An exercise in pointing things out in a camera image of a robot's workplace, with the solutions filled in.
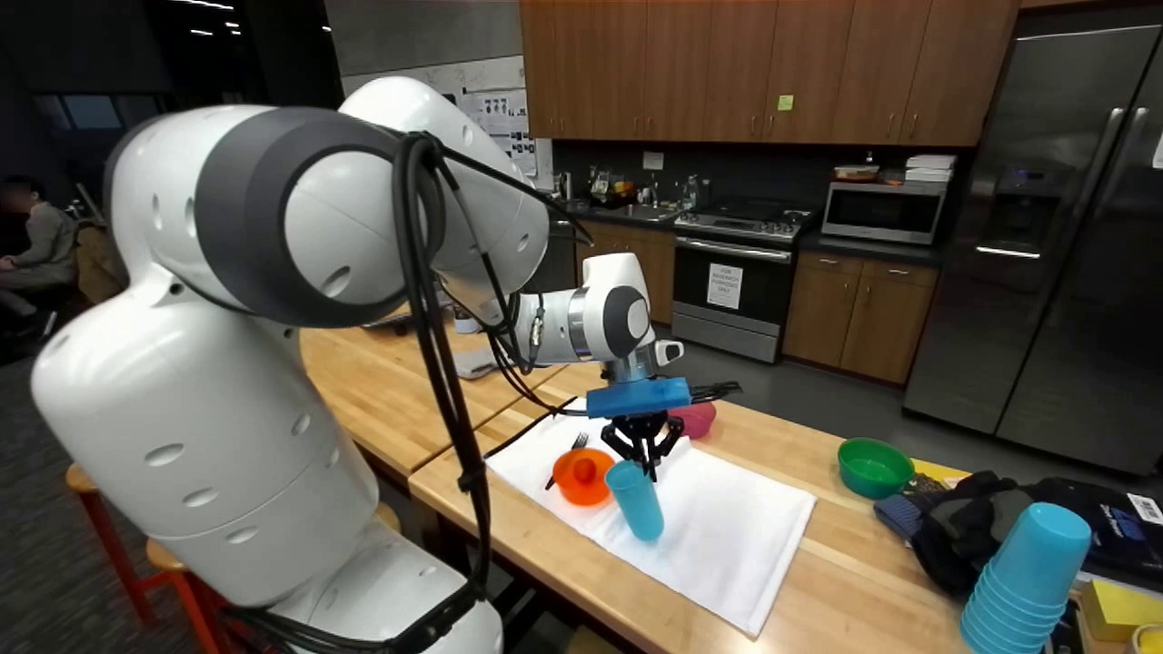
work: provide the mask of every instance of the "green bowl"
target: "green bowl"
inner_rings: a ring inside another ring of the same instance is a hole
[[[846,441],[840,445],[840,478],[860,499],[902,494],[913,478],[913,460],[875,441]]]

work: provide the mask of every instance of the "microwave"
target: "microwave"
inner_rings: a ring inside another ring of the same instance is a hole
[[[936,240],[943,183],[832,183],[826,204],[826,235],[918,242]]]

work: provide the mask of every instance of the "wooden table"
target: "wooden table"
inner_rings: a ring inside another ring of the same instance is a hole
[[[567,398],[586,388],[592,388],[587,369],[558,369],[542,396]],[[718,418],[700,441],[707,453],[819,499],[759,638],[614,559],[489,477],[499,554],[642,649],[963,649],[954,604],[932,592],[915,554],[875,524],[871,506],[840,484],[835,437],[735,403],[716,405]],[[499,445],[536,415],[535,403],[511,403],[479,424],[479,443]],[[456,471],[456,460],[438,453],[410,477],[410,494],[460,530],[477,530]]]
[[[487,349],[484,334],[445,329],[453,351]],[[428,369],[414,334],[396,329],[301,329],[301,358],[339,424],[404,484],[414,470],[450,445],[433,398]],[[519,398],[502,378],[460,381],[473,424]]]

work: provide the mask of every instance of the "stainless steel refrigerator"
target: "stainless steel refrigerator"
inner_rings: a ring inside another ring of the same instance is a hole
[[[1147,9],[1092,28],[1044,17],[1015,41],[903,410],[1120,471],[1155,470],[1163,15]]]

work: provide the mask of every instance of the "brown cabinet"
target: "brown cabinet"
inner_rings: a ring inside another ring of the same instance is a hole
[[[1016,0],[523,0],[529,132],[974,145]]]
[[[926,265],[798,255],[783,351],[902,384],[929,310]]]
[[[579,260],[611,250],[638,255],[645,292],[651,292],[651,319],[668,322],[672,311],[672,283],[676,283],[676,235],[657,230],[634,225],[611,225],[611,220],[581,220],[592,242],[579,246]]]

